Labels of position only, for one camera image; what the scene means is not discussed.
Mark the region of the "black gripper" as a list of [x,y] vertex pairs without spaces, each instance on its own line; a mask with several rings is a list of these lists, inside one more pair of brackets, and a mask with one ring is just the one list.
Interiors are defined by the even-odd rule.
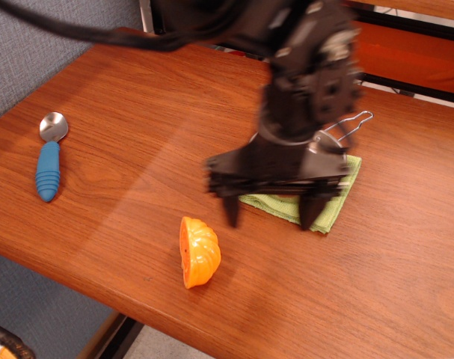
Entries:
[[[208,191],[222,200],[227,223],[237,228],[239,196],[244,194],[300,195],[317,185],[336,191],[350,173],[346,149],[324,130],[305,142],[277,144],[256,134],[245,146],[210,157]],[[309,230],[328,203],[328,197],[302,195],[298,214]]]

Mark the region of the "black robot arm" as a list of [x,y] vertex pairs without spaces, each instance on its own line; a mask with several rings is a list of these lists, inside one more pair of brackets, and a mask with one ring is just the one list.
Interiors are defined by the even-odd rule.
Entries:
[[209,158],[209,190],[236,226],[244,194],[299,199],[307,229],[349,174],[347,147],[323,127],[358,98],[352,59],[358,30],[341,1],[158,1],[166,35],[221,43],[268,60],[257,131],[248,144]]

